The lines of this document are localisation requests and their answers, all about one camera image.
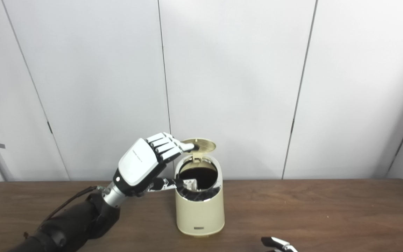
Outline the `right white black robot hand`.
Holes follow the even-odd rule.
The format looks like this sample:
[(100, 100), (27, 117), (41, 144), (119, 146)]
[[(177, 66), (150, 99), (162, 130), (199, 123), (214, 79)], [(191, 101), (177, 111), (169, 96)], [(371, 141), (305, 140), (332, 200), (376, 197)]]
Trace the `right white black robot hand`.
[(271, 252), (298, 252), (289, 242), (276, 237), (262, 237), (261, 242), (265, 247), (270, 247)]

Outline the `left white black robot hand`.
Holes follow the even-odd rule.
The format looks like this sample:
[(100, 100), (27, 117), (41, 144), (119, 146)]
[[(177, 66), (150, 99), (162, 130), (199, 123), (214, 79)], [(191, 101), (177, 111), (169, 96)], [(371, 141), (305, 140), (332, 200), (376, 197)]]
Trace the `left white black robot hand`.
[(199, 149), (198, 145), (181, 142), (165, 132), (139, 138), (120, 159), (113, 177), (114, 185), (125, 196), (139, 196), (168, 163), (183, 153)]

